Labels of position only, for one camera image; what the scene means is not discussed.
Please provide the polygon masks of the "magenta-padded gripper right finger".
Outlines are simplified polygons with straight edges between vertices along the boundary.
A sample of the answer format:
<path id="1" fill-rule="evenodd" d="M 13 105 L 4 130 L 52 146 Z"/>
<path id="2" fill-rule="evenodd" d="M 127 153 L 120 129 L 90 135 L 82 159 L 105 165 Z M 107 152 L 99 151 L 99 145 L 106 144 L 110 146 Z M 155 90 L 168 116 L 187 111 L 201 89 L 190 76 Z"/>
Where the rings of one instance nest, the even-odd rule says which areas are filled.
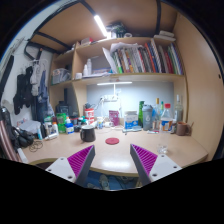
<path id="1" fill-rule="evenodd" d="M 143 186 L 181 170 L 166 154 L 156 155 L 134 144 L 130 145 L 130 154 Z"/>

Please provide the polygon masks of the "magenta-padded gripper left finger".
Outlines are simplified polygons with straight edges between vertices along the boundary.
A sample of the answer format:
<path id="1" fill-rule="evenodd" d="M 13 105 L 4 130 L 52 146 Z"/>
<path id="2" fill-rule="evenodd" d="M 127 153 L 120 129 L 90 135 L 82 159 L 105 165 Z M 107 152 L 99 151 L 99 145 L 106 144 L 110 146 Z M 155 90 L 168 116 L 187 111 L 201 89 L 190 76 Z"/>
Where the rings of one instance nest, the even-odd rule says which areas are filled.
<path id="1" fill-rule="evenodd" d="M 95 147 L 91 145 L 68 158 L 58 158 L 46 168 L 46 171 L 76 185 L 83 186 L 94 157 Z"/>

